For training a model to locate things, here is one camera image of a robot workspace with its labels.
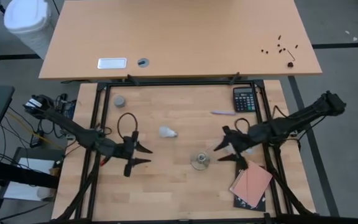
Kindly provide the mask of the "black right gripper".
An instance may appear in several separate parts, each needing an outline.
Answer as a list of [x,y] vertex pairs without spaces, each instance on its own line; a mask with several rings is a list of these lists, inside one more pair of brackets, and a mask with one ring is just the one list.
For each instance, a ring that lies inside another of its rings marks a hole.
[[249,168],[248,162],[241,155],[241,153],[249,147],[245,134],[232,130],[228,126],[223,126],[223,131],[225,134],[223,140],[214,148],[214,151],[218,151],[231,145],[234,152],[219,158],[218,161],[234,161],[240,165],[242,170],[247,170]]

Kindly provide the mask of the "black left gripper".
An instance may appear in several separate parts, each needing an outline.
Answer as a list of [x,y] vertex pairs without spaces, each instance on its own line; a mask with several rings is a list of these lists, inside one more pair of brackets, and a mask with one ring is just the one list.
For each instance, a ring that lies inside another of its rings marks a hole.
[[136,165],[150,162],[149,159],[139,159],[134,158],[134,151],[139,151],[147,154],[152,154],[153,152],[137,141],[139,132],[133,131],[132,136],[124,136],[123,143],[117,144],[114,150],[113,156],[118,159],[125,159],[127,164],[124,168],[124,176],[129,177],[132,172],[132,168]]

